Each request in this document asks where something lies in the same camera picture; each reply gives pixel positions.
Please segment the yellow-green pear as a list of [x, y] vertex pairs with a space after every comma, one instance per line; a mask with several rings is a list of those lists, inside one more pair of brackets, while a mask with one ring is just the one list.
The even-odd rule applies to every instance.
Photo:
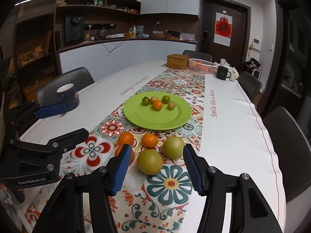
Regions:
[[152, 149], [142, 151], [137, 158], [137, 167], [146, 175], [156, 175], [163, 166], [161, 155]]

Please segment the white intercom panel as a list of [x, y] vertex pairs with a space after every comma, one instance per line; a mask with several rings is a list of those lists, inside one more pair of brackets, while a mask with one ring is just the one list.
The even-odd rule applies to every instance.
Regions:
[[252, 48], [260, 52], [261, 51], [261, 40], [253, 38]]

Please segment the black mug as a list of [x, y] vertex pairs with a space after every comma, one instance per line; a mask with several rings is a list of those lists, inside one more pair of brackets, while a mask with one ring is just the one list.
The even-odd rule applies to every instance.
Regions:
[[217, 79], [220, 79], [222, 81], [225, 81], [226, 79], [230, 78], [232, 73], [229, 71], [227, 67], [224, 66], [218, 66], [216, 77]]

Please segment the orange mandarin back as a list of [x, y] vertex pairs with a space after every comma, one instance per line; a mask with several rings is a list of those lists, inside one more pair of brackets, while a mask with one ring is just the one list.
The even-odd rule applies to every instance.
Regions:
[[153, 134], [145, 134], [141, 139], [141, 144], [146, 148], [154, 148], [158, 144], [158, 139]]

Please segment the small green tomato back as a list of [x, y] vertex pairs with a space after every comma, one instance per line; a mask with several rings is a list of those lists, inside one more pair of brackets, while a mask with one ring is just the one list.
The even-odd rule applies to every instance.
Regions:
[[167, 95], [164, 95], [161, 99], [161, 101], [164, 103], [164, 104], [168, 104], [170, 102], [170, 97], [167, 96]]

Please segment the small green tomato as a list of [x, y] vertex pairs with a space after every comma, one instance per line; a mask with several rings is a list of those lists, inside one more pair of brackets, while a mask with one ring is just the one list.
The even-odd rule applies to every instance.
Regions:
[[143, 99], [142, 99], [142, 105], [144, 105], [144, 106], [148, 106], [150, 104], [150, 99], [149, 99], [149, 97], [143, 97]]
[[167, 96], [167, 95], [164, 95], [161, 99], [161, 101], [164, 103], [164, 104], [168, 104], [170, 102], [170, 97]]

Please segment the red fu calendar poster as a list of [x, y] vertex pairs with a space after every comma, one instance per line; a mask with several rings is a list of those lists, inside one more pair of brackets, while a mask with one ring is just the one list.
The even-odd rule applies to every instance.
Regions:
[[230, 47], [232, 38], [233, 17], [216, 12], [213, 42]]

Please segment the dark brown door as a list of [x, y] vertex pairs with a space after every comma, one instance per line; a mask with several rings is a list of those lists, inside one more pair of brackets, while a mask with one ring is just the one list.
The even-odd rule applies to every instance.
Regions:
[[240, 69], [250, 37], [251, 8], [231, 0], [201, 0], [197, 51]]

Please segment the small orange mandarin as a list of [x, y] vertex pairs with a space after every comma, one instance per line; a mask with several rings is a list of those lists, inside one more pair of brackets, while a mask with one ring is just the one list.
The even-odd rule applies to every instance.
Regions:
[[163, 108], [163, 102], [160, 101], [160, 100], [155, 100], [152, 103], [152, 107], [153, 107], [154, 110], [161, 110]]

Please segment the green plate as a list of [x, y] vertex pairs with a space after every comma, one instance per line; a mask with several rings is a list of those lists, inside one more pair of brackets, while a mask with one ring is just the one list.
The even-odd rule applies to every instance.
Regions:
[[[175, 103], [175, 108], [170, 110], [167, 104], [162, 109], [155, 110], [151, 104], [142, 104], [144, 97], [156, 97], [161, 100], [164, 96], [169, 96]], [[123, 106], [125, 117], [134, 125], [151, 130], [171, 130], [183, 126], [192, 116], [192, 108], [188, 102], [178, 95], [150, 91], [139, 93], [130, 97]]]

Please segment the small green tomato front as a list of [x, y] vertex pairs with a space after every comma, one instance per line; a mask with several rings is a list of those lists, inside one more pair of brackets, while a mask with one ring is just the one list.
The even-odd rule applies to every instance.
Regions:
[[149, 99], [149, 97], [143, 97], [143, 99], [142, 99], [142, 105], [144, 105], [144, 106], [148, 106], [150, 104], [150, 99]]

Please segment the grey chair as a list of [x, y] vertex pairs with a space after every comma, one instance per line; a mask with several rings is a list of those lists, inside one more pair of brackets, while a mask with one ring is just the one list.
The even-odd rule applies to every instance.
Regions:
[[94, 79], [85, 67], [79, 67], [69, 72], [63, 73], [52, 79], [38, 89], [38, 102], [44, 106], [56, 104], [60, 87], [67, 84], [74, 84], [77, 91], [86, 88], [94, 83]]
[[255, 99], [263, 85], [262, 82], [248, 72], [242, 72], [237, 81], [251, 102]]
[[273, 110], [263, 123], [278, 156], [286, 201], [290, 202], [310, 186], [310, 143], [284, 107]]

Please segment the brown longan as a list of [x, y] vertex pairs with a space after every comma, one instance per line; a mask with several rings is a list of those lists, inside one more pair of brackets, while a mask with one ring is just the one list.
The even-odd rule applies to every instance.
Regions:
[[156, 101], [157, 100], [157, 98], [155, 97], [155, 96], [153, 96], [153, 97], [151, 97], [151, 103], [153, 103], [154, 101]]
[[174, 102], [169, 102], [167, 105], [167, 108], [169, 110], [173, 110], [173, 109], [175, 109], [175, 107], [176, 107], [176, 104]]

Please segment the white desk lamp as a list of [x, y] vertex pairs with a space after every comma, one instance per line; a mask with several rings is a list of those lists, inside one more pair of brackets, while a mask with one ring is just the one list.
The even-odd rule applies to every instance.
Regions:
[[155, 24], [155, 26], [154, 26], [154, 28], [153, 28], [153, 31], [152, 31], [152, 34], [154, 35], [154, 34], [156, 34], [156, 28], [158, 27], [160, 25], [160, 21], [158, 21], [158, 22], [156, 22], [156, 24]]

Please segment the green apple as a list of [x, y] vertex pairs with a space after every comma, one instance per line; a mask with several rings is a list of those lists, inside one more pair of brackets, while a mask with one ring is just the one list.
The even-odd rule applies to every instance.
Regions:
[[178, 159], [183, 154], [184, 141], [176, 136], [167, 138], [162, 145], [162, 152], [169, 159]]

